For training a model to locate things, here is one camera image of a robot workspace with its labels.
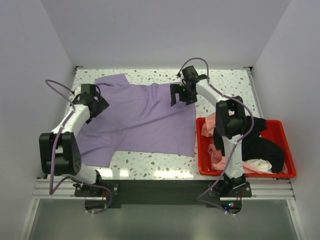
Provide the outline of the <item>purple t shirt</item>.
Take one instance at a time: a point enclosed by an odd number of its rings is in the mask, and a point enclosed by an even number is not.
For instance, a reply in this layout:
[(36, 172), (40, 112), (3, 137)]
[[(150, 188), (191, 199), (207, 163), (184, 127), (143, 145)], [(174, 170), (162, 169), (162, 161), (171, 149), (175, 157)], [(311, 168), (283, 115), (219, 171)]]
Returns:
[(76, 137), (83, 164), (109, 167), (116, 151), (194, 155), (196, 107), (171, 106), (170, 84), (131, 84), (124, 74), (95, 83), (109, 107)]

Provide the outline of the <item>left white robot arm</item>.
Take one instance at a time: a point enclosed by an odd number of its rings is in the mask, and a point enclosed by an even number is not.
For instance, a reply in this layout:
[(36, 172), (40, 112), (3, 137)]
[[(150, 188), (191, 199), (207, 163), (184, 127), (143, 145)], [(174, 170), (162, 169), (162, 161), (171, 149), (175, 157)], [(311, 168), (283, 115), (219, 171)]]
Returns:
[(71, 90), (72, 100), (52, 85), (49, 87), (69, 103), (68, 111), (58, 126), (39, 136), (41, 169), (44, 174), (50, 175), (49, 191), (55, 191), (54, 176), (63, 176), (86, 184), (88, 193), (99, 196), (104, 190), (101, 175), (82, 163), (76, 137), (83, 125), (89, 124), (106, 110), (109, 103), (96, 84), (85, 83)]

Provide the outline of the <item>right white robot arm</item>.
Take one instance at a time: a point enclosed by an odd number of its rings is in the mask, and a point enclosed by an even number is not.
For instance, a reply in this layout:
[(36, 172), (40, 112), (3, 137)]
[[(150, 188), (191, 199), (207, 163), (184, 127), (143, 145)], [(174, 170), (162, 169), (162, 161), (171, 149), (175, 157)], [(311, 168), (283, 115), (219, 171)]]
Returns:
[(198, 74), (194, 66), (181, 68), (176, 77), (177, 84), (170, 85), (171, 106), (179, 101), (187, 106), (197, 102), (200, 95), (215, 106), (215, 130), (221, 136), (226, 158), (220, 174), (223, 178), (221, 190), (227, 196), (235, 196), (246, 184), (242, 164), (242, 137), (246, 130), (245, 105), (241, 97), (230, 97), (216, 89), (208, 74)]

